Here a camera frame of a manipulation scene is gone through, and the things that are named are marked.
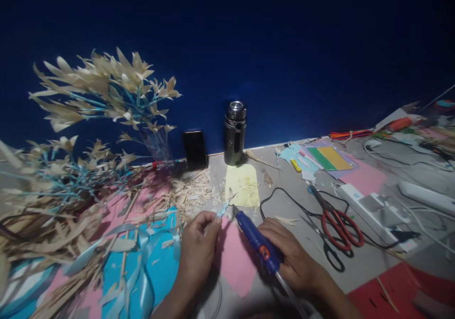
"stainless steel thermos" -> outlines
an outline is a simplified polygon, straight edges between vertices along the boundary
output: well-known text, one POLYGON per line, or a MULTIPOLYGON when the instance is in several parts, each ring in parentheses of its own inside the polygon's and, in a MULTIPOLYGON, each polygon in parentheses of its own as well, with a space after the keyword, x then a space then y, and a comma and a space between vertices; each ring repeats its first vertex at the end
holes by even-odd
POLYGON ((240 164, 245 144, 246 105, 233 101, 224 117, 224 162, 231 166, 240 164))

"orange scissors handle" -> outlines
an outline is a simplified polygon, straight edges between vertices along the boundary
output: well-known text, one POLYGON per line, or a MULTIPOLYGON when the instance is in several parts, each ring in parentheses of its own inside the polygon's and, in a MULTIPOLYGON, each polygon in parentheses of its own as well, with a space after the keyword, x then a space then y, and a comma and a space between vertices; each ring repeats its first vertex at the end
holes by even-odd
POLYGON ((364 236, 362 232, 360 231, 359 227, 355 224, 355 222, 345 213, 339 211, 339 210, 324 210, 324 213, 322 214, 322 229, 324 233, 328 236, 328 239, 334 246, 336 246, 338 249, 341 251, 349 251, 351 250, 351 244, 356 247, 361 247, 364 245, 364 236), (358 239, 354 239, 354 237, 351 235, 349 230, 346 229, 346 226, 344 225, 343 220, 344 219, 346 222, 349 223, 349 225, 354 229, 355 233, 357 234, 358 239), (338 233, 340 236, 340 239, 343 241, 344 244, 338 243, 332 235, 329 233, 327 230, 327 221, 329 221, 335 231, 338 233))

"gray table surface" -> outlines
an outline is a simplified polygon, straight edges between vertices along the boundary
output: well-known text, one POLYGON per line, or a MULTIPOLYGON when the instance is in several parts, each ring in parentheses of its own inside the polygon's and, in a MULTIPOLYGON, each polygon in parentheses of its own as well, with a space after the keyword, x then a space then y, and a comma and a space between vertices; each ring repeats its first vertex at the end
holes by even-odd
MULTIPOLYGON (((387 180, 381 188, 380 194, 393 196, 406 202, 410 206, 420 205, 413 200, 405 198, 400 195, 396 186, 400 179, 409 182, 420 184, 424 187, 431 187, 434 190, 440 190, 447 196, 455 198, 455 173, 437 171, 433 168, 417 164, 407 168, 395 168, 367 156, 363 150, 363 143, 367 139, 359 138, 353 139, 347 143, 347 152, 362 158, 363 161, 387 175, 387 180)), ((439 157, 432 155, 424 155, 415 152, 413 149, 401 144, 385 141, 377 148, 380 151, 387 151, 402 157, 405 161, 415 163, 419 161, 426 161, 429 163, 442 164, 443 161, 439 157)), ((253 150, 254 155, 274 166, 276 166, 276 155, 274 147, 263 147, 253 150)), ((251 164, 256 168, 257 182, 259 183, 259 197, 263 200, 269 197, 275 187, 284 188, 296 201, 302 204, 306 209, 311 212, 321 213, 322 209, 317 203, 314 196, 307 192, 307 185, 302 180, 301 175, 296 173, 294 168, 284 161, 279 159, 280 168, 282 171, 266 166, 262 163, 248 159, 247 164, 251 164), (264 183, 264 173, 273 180, 273 185, 268 188, 264 183)), ((210 174, 213 178, 214 186, 219 187, 220 190, 225 188, 225 176, 227 165, 224 163, 223 155, 214 155, 209 159, 210 174)), ((319 190, 324 190, 334 194, 332 182, 340 182, 335 180, 327 172, 319 170, 316 172, 316 186, 319 190)), ((330 196, 324 195, 330 203, 339 210, 344 210, 346 205, 339 200, 332 199, 330 196)), ((244 212, 250 216, 256 225, 262 223, 262 218, 259 209, 242 208, 244 212)), ((284 192, 277 190, 274 196, 263 205, 263 211, 266 217, 281 216, 291 219, 300 219, 300 215, 304 216, 303 211, 299 209, 284 192)), ((356 215, 355 211, 350 209, 348 215, 356 215)), ((424 226, 428 227, 428 231, 439 239, 446 240, 446 237, 451 235, 451 242, 455 241, 455 223, 449 220, 443 220, 446 225, 445 230, 441 230, 440 221, 437 215, 433 213, 418 213, 424 226)), ((320 220, 314 219, 314 222, 320 227, 320 220)), ((376 242, 383 243, 376 233, 362 220, 360 216, 355 217, 355 222, 359 228, 365 231, 376 242)), ((410 228, 414 231, 420 232, 419 226, 415 222, 409 224, 410 228)), ((343 254, 338 254, 346 267, 346 271, 339 273, 335 271, 325 255, 322 253, 322 240, 319 235, 310 228, 303 220, 295 222, 295 226, 285 225, 289 229, 303 248, 323 267, 327 269, 336 283, 345 292, 349 293, 354 289, 365 284, 369 280, 382 274, 388 269, 400 263, 400 259, 391 256, 383 250, 373 246, 364 245, 361 248, 353 248, 354 257, 347 258, 343 254)), ((421 239, 418 240, 418 247, 412 250, 406 256, 407 263, 424 270, 427 273, 435 276, 444 277, 450 280, 455 280, 455 256, 452 256, 452 261, 446 259, 446 250, 437 245, 433 240, 422 234, 421 239)), ((202 295, 200 302, 199 318, 211 318, 216 310, 218 300, 220 298, 219 287, 217 287, 216 279, 217 273, 213 271, 208 281, 208 286, 205 294, 202 295)), ((217 316, 219 319, 223 318, 237 318, 239 313, 254 313, 272 306, 277 301, 283 301, 283 297, 277 292, 276 289, 268 286, 263 277, 257 273, 253 286, 249 294, 245 298, 240 298, 224 280, 222 276, 219 277, 222 286, 222 303, 221 309, 217 316)))

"hand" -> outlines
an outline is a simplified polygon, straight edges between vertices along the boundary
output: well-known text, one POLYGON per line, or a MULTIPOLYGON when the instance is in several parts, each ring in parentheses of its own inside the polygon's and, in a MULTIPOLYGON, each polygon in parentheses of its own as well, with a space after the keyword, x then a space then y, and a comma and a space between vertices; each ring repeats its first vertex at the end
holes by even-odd
POLYGON ((221 221, 214 212, 202 211, 183 231, 175 283, 187 292, 198 292, 209 275, 221 221))
POLYGON ((327 272, 308 255, 295 236, 271 218, 266 218, 258 229, 283 253, 280 273, 288 284, 299 292, 317 291, 327 272))

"black smartphone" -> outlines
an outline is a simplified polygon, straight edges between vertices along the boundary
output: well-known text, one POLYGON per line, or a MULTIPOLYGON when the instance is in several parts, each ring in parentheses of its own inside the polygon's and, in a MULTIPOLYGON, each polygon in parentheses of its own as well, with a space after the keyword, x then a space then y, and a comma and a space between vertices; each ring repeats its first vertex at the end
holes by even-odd
POLYGON ((185 146, 186 160, 190 171, 202 170, 208 167, 209 158, 205 150, 204 135, 201 131, 184 132, 182 134, 185 146))

